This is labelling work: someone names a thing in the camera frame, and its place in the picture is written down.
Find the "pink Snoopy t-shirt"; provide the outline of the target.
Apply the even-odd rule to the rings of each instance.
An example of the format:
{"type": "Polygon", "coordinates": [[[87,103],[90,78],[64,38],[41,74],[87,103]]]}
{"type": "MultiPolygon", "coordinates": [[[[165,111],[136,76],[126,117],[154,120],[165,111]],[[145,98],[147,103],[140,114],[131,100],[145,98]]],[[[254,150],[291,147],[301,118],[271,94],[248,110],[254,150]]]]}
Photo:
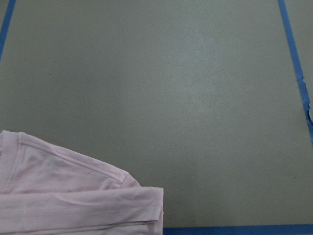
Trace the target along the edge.
{"type": "Polygon", "coordinates": [[[0,134],[3,235],[160,235],[163,189],[23,132],[0,134]]]}

